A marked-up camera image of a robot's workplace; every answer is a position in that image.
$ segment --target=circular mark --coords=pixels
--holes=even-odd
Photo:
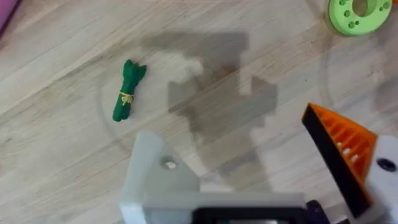
[[[397,171],[396,164],[394,162],[392,162],[391,160],[389,160],[389,159],[379,158],[379,159],[377,159],[376,162],[379,165],[379,167],[384,169],[385,171],[388,171],[388,172]]]
[[[177,168],[177,163],[173,160],[171,156],[165,156],[161,158],[160,165],[167,170],[174,170]]]

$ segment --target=pink object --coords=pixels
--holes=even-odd
[[[7,18],[10,16],[17,1],[18,0],[0,0],[0,30],[7,22]]]

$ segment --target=screw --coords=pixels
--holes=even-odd
[[[379,158],[379,159],[377,159],[376,163],[379,165],[379,167],[381,167],[385,171],[388,171],[388,172],[397,171],[396,164],[389,159]]]

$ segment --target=white robot part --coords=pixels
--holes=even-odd
[[[202,207],[305,207],[303,194],[203,193],[193,171],[158,135],[138,133],[121,194],[126,224],[190,224]]]
[[[365,186],[374,200],[371,208],[351,223],[398,223],[398,138],[379,136]]]

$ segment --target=green gear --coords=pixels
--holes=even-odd
[[[330,0],[329,17],[338,32],[344,35],[368,34],[383,24],[391,11],[392,0],[367,0],[363,17],[355,14],[353,0]]]

